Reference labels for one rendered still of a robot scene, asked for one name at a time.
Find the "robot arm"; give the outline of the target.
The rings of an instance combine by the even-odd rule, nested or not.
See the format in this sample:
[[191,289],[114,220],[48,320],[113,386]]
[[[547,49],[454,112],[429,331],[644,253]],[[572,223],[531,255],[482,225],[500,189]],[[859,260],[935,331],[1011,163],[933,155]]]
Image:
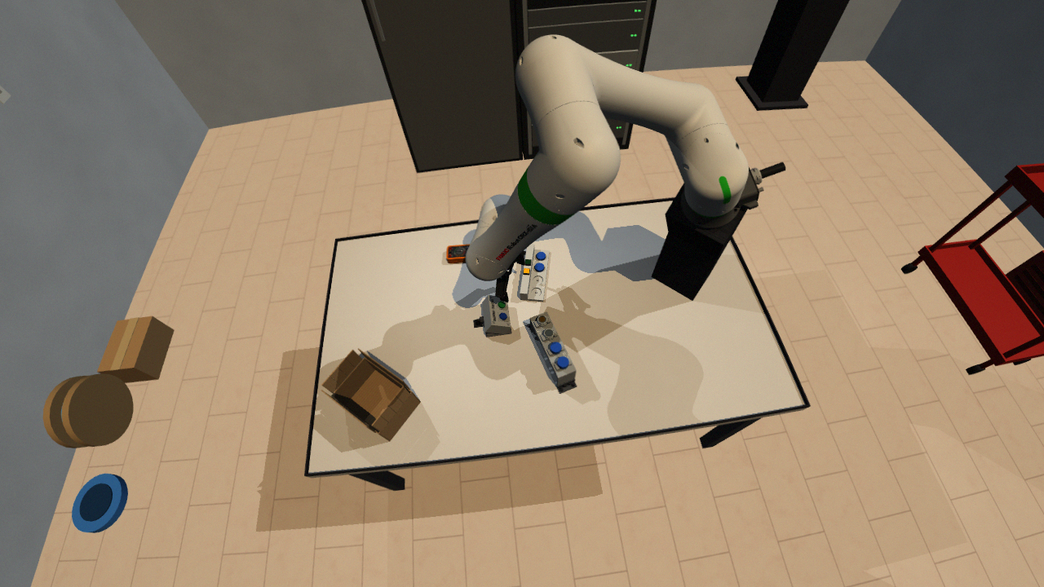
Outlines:
[[784,162],[750,170],[705,86],[652,77],[571,38],[536,38],[518,58],[515,81],[538,152],[511,196],[482,205],[466,253],[467,271],[481,281],[502,277],[523,250],[614,182],[622,152],[606,118],[666,136],[683,179],[683,215],[701,229],[719,229],[741,207],[758,207],[763,188],[756,183],[785,171]]

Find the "orange digital multimeter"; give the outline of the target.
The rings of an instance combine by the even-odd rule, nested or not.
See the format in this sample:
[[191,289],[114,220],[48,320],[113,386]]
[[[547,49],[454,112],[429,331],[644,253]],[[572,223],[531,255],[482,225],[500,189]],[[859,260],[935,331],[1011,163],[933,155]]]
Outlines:
[[467,248],[469,245],[449,245],[446,256],[448,263],[465,263]]

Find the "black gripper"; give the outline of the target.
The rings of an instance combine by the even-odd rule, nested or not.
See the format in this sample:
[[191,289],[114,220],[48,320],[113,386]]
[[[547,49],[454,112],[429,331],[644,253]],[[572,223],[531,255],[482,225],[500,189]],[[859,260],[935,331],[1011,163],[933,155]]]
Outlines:
[[501,301],[504,301],[506,303],[511,301],[511,299],[507,296],[507,284],[508,280],[511,279],[511,271],[512,267],[514,267],[514,263],[524,265],[525,254],[526,250],[523,250],[523,252],[517,258],[515,258],[514,262],[511,264],[511,267],[508,267],[508,271],[506,271],[506,274],[497,279],[495,297],[499,297]]

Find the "black table edge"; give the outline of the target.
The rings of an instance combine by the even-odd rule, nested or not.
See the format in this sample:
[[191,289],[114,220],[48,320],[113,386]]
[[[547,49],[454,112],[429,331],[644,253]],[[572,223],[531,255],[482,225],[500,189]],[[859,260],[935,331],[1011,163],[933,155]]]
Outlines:
[[[671,198],[655,198],[655,199],[647,199],[647,201],[632,201],[631,203],[617,203],[617,204],[610,204],[610,205],[588,205],[588,207],[584,207],[584,208],[582,208],[582,210],[603,209],[603,208],[610,208],[610,207],[617,207],[617,205],[640,205],[640,204],[647,204],[647,203],[662,203],[663,201],[673,201],[674,198],[675,197],[671,197]],[[472,222],[459,222],[459,224],[478,224],[478,220],[472,220]],[[312,406],[311,406],[311,420],[310,420],[310,427],[309,427],[309,435],[308,435],[308,449],[307,449],[307,456],[306,456],[306,464],[305,464],[305,472],[303,472],[303,476],[307,477],[307,476],[316,476],[316,475],[325,475],[325,474],[343,474],[343,473],[361,472],[361,471],[367,471],[367,470],[384,470],[384,469],[400,468],[400,467],[407,467],[407,466],[422,466],[422,465],[430,465],[430,464],[437,464],[437,463],[452,463],[452,461],[472,460],[472,457],[448,457],[448,460],[426,461],[426,463],[411,463],[411,464],[403,464],[403,465],[395,465],[395,466],[379,466],[379,467],[355,469],[355,470],[337,470],[337,471],[330,471],[330,472],[321,472],[321,473],[311,473],[311,474],[308,474],[310,456],[311,456],[311,439],[312,439],[312,432],[313,432],[314,417],[316,416],[316,397],[317,397],[317,389],[318,389],[318,375],[321,375],[321,356],[323,355],[323,342],[324,342],[324,336],[325,336],[325,325],[327,324],[327,312],[328,312],[328,306],[329,306],[329,300],[330,300],[331,283],[332,283],[333,272],[334,272],[334,261],[335,261],[336,250],[337,250],[337,241],[349,241],[349,239],[360,239],[360,238],[366,238],[366,237],[372,237],[372,236],[384,236],[384,235],[389,235],[389,234],[396,234],[396,233],[402,233],[402,232],[416,232],[416,231],[427,230],[427,229],[440,229],[440,227],[453,227],[453,226],[459,226],[459,224],[434,224],[434,226],[416,227],[416,229],[403,229],[403,230],[396,230],[396,231],[390,231],[390,232],[379,232],[379,233],[372,233],[372,234],[366,234],[366,235],[361,235],[361,236],[349,236],[349,237],[343,237],[343,238],[337,238],[337,239],[335,239],[335,242],[334,242],[334,252],[333,252],[332,263],[331,263],[331,268],[330,268],[330,278],[329,278],[328,289],[327,289],[327,301],[325,301],[325,312],[324,312],[324,316],[323,316],[323,329],[321,330],[321,348],[318,348],[318,361],[317,361],[317,366],[316,366],[316,385],[314,386],[314,391],[313,391],[313,399],[312,399]],[[768,318],[768,322],[772,323],[773,333],[775,334],[776,339],[778,339],[779,345],[781,347],[781,350],[782,350],[783,354],[785,355],[785,359],[786,359],[786,361],[788,363],[788,367],[790,367],[790,370],[793,373],[794,381],[797,382],[797,386],[799,388],[799,393],[801,393],[801,395],[802,395],[802,397],[803,397],[804,402],[805,402],[806,405],[794,406],[793,408],[786,408],[786,409],[781,409],[781,410],[772,410],[772,412],[766,412],[766,413],[758,413],[758,415],[749,415],[749,416],[744,416],[744,417],[730,417],[730,419],[726,419],[726,420],[720,420],[720,421],[715,421],[715,422],[701,423],[701,424],[696,424],[696,425],[687,425],[687,426],[671,428],[671,430],[657,430],[657,431],[650,431],[650,432],[640,432],[640,435],[624,435],[624,437],[614,437],[614,438],[608,438],[608,439],[597,439],[597,441],[586,441],[586,442],[582,442],[582,443],[563,444],[563,445],[551,446],[551,447],[546,447],[546,448],[533,448],[533,449],[527,449],[527,450],[508,451],[508,452],[501,452],[501,453],[489,454],[488,456],[474,456],[474,457],[511,456],[511,454],[525,453],[525,452],[530,452],[530,451],[543,451],[543,450],[549,450],[549,449],[555,449],[555,448],[566,448],[566,447],[578,446],[578,445],[584,445],[584,444],[595,444],[595,443],[600,443],[600,442],[606,442],[606,441],[617,441],[617,439],[628,439],[628,438],[633,438],[633,437],[643,437],[643,435],[659,435],[659,432],[669,432],[669,431],[674,431],[674,430],[689,430],[689,428],[699,427],[699,426],[704,426],[704,425],[713,425],[713,424],[719,424],[719,423],[723,423],[723,422],[733,422],[735,420],[746,419],[748,417],[760,417],[760,416],[764,416],[764,415],[773,415],[773,413],[782,413],[782,412],[794,410],[794,409],[800,409],[800,408],[808,408],[808,406],[811,406],[809,404],[809,401],[807,399],[805,391],[802,388],[801,382],[799,382],[797,372],[794,372],[794,366],[793,366],[793,363],[791,363],[790,357],[788,357],[788,353],[787,353],[787,350],[785,349],[784,343],[781,341],[781,337],[780,337],[780,335],[778,333],[778,330],[776,330],[776,326],[772,322],[772,315],[769,315],[769,312],[768,312],[768,309],[767,309],[767,305],[765,305],[764,301],[762,300],[761,294],[759,292],[759,289],[757,289],[757,286],[754,283],[754,279],[752,277],[752,274],[750,274],[750,271],[748,271],[748,265],[745,263],[745,258],[742,257],[741,251],[737,248],[736,242],[734,241],[733,237],[731,238],[731,242],[732,242],[733,246],[735,248],[737,255],[739,256],[739,258],[741,258],[741,263],[742,263],[743,267],[745,267],[745,271],[748,272],[748,277],[750,279],[750,282],[752,282],[754,292],[757,294],[757,296],[759,298],[759,301],[760,301],[760,303],[762,305],[762,308],[763,308],[763,310],[765,312],[765,315],[767,315],[767,318]]]

